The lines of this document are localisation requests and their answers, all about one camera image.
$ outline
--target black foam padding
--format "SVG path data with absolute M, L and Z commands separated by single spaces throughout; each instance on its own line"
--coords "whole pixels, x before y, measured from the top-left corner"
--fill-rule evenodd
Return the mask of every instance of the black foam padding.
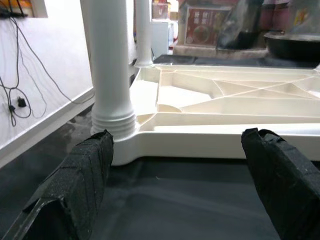
M 242 135 L 257 193 L 282 240 L 320 240 L 320 172 L 269 130 Z
M 76 145 L 38 187 L 4 239 L 89 239 L 113 160 L 113 144 L 105 131 Z

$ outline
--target red box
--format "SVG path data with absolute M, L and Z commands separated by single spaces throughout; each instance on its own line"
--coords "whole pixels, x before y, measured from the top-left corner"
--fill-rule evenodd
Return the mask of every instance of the red box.
M 215 46 L 231 6 L 188 7 L 184 44 Z

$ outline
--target black pan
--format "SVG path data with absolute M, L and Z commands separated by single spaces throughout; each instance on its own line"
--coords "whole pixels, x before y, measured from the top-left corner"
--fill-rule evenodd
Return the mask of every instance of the black pan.
M 268 51 L 277 58 L 320 61 L 320 35 L 269 32 L 264 37 Z

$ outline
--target white column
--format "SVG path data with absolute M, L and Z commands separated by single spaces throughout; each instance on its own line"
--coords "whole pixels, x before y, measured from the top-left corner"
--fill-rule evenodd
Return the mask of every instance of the white column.
M 129 92 L 126 0 L 87 0 L 84 6 L 95 90 L 91 133 L 107 129 L 115 142 L 122 141 L 136 129 Z
M 137 61 L 135 67 L 152 67 L 151 52 L 151 1 L 135 1 Z

